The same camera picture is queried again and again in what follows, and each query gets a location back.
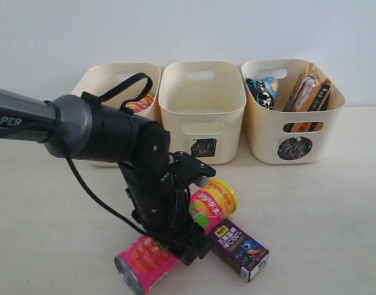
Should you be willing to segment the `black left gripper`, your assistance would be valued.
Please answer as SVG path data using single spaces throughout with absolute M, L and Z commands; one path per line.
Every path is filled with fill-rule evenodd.
M 139 170 L 120 162 L 134 211 L 132 217 L 149 237 L 165 241 L 168 250 L 184 265 L 203 259 L 211 249 L 204 229 L 194 226 L 188 212 L 189 185 L 173 175 L 170 164 Z

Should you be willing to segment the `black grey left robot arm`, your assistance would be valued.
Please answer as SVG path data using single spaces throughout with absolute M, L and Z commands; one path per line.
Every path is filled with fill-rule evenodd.
M 68 162 L 116 163 L 134 209 L 130 218 L 106 210 L 137 232 L 165 243 L 185 265 L 210 250 L 191 217 L 190 186 L 205 186 L 215 170 L 184 151 L 170 150 L 170 133 L 127 108 L 105 105 L 89 93 L 39 101 L 0 88 L 0 139 L 34 141 Z

